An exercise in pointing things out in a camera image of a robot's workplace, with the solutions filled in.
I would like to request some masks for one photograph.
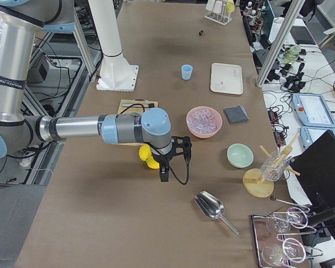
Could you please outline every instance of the ice scoop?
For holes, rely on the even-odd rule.
[[[221,219],[236,235],[240,233],[235,226],[223,216],[224,205],[219,199],[206,191],[202,191],[196,195],[195,201],[208,218]]]

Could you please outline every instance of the pink bowl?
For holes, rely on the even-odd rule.
[[[209,109],[210,113],[214,115],[214,122],[216,124],[216,130],[212,133],[209,133],[209,134],[202,134],[202,133],[199,133],[195,130],[193,130],[189,124],[188,124],[188,118],[196,111],[200,110],[200,109]],[[212,137],[213,135],[215,135],[222,127],[222,117],[221,115],[215,110],[215,109],[212,109],[211,107],[207,107],[207,106],[197,106],[195,108],[192,108],[188,114],[186,115],[186,124],[188,125],[188,129],[189,131],[194,135],[196,136],[197,138],[210,138]]]

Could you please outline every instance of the white table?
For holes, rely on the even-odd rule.
[[[297,26],[305,26],[303,20],[297,19],[294,23]],[[314,94],[322,94],[325,100],[332,101],[327,102],[328,107],[331,111],[335,111],[335,98],[331,93],[333,89],[332,85],[335,82],[335,74],[331,69],[330,65],[328,65],[328,61],[321,53],[321,50],[317,45],[301,45],[307,51],[306,56],[302,56],[305,62],[305,67],[303,72],[305,75],[303,76],[302,81],[306,82],[305,87],[300,91],[301,93],[314,93]],[[300,63],[294,63],[292,65],[292,69],[290,69],[289,73],[295,74],[298,71]],[[266,107],[283,105],[285,110],[288,110],[288,105],[280,101],[280,98],[287,94],[287,92],[282,92],[280,89],[280,83],[285,82],[285,78],[281,78],[280,81],[273,81],[270,84],[265,84],[262,87],[264,91],[265,104]],[[285,126],[289,126],[288,136],[286,138],[286,144],[288,144],[291,139],[300,131],[302,124],[298,120],[296,113],[293,111],[291,113],[285,113],[282,116],[281,122]],[[304,151],[303,143],[301,138],[299,138],[293,144],[293,151],[291,153],[292,156],[300,155]],[[288,188],[290,196],[298,203],[298,204],[310,204],[310,200],[305,194],[304,190],[300,186],[296,176],[294,174],[290,174],[288,182]],[[335,258],[335,240],[332,238],[330,241],[317,244],[317,248],[323,250],[324,255],[321,257],[316,257],[314,259],[314,267],[320,267],[319,263],[325,260],[329,260]]]

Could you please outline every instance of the green bowl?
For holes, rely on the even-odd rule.
[[[246,145],[235,143],[227,149],[227,159],[232,166],[245,168],[253,162],[253,152]]]

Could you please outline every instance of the scoop handle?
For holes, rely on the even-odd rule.
[[[220,219],[236,234],[239,235],[239,231],[229,222],[224,216],[221,216]]]

